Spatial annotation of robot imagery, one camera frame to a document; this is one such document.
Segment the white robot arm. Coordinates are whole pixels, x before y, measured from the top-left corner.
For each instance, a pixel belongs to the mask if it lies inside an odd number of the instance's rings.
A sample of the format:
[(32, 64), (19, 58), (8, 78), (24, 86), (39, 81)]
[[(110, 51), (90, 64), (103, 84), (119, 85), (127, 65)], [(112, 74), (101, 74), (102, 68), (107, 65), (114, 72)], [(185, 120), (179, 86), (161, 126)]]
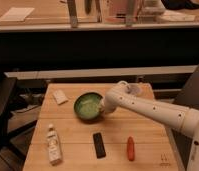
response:
[(119, 81), (111, 87), (100, 102), (103, 114), (113, 113), (121, 107), (158, 123), (192, 139), (187, 171), (199, 171), (199, 110), (140, 97), (137, 84)]

